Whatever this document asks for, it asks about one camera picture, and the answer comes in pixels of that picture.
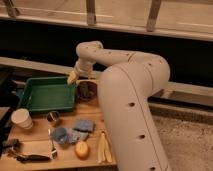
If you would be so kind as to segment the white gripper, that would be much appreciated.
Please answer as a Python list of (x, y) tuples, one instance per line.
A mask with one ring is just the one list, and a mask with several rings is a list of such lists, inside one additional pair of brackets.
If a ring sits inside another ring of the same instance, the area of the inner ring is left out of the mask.
[(79, 77), (89, 77), (92, 72), (92, 64), (88, 61), (79, 59), (67, 78), (67, 84), (70, 85), (78, 80)]

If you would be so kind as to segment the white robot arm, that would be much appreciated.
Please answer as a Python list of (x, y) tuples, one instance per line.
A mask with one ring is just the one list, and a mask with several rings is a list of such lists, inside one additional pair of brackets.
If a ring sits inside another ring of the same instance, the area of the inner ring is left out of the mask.
[(89, 77), (96, 63), (107, 67), (99, 78), (98, 101), (119, 171), (172, 171), (148, 106), (148, 98), (169, 81), (167, 61), (106, 49), (99, 41), (78, 44), (76, 54), (70, 83)]

